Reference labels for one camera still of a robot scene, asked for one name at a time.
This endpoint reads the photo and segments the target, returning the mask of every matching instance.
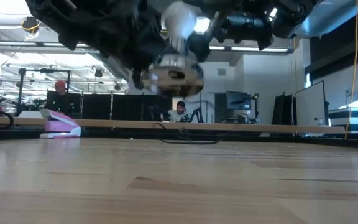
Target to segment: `person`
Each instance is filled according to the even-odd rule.
[[[190,116],[186,110],[186,104],[183,101],[179,101],[177,103],[176,110],[168,111],[168,115],[169,121],[171,122],[188,122],[190,119]]]
[[[44,108],[67,115],[70,113],[71,103],[68,102],[65,82],[62,80],[57,81],[55,83],[55,90],[56,95],[48,98],[47,104],[44,106]]]

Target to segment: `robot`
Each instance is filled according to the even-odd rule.
[[[292,38],[321,0],[167,0],[171,4],[162,13],[148,0],[26,2],[65,47],[74,50],[85,43],[131,69],[136,88],[187,97],[204,87],[199,63],[207,59],[212,38],[254,40],[262,50],[271,45],[273,35]],[[195,7],[211,21],[203,34],[193,31],[199,16]],[[273,9],[277,13],[270,21]],[[167,36],[162,35],[163,25]]]

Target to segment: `wooden board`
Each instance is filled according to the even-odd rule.
[[[101,128],[162,128],[153,121],[106,121],[106,120],[75,120],[81,127]],[[7,124],[8,119],[0,117],[0,124]],[[15,118],[16,125],[43,126],[44,119],[37,118]],[[261,124],[196,124],[196,123],[167,123],[160,122],[167,129],[186,128],[189,130],[205,131],[252,131],[262,133],[326,133],[344,134],[343,127],[329,126],[288,126],[288,125],[261,125]]]
[[[0,141],[0,223],[358,223],[358,149]]]

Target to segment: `motor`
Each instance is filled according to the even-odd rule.
[[[159,95],[187,97],[204,87],[204,73],[196,60],[188,57],[187,40],[196,25],[196,14],[183,2],[171,4],[162,15],[168,42],[177,53],[161,55],[142,75],[146,89]]]

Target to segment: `metal frame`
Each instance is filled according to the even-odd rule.
[[[24,77],[27,72],[40,72],[40,73],[55,73],[55,72],[66,72],[67,73],[67,88],[66,93],[68,93],[68,89],[70,87],[70,80],[71,80],[71,70],[65,70],[65,69],[52,69],[52,68],[41,68],[41,69],[27,69],[27,68],[20,68],[19,69],[19,75],[20,75],[20,81],[19,81],[19,96],[17,99],[18,107],[21,107],[22,103],[22,94],[23,94],[23,84],[24,84]]]

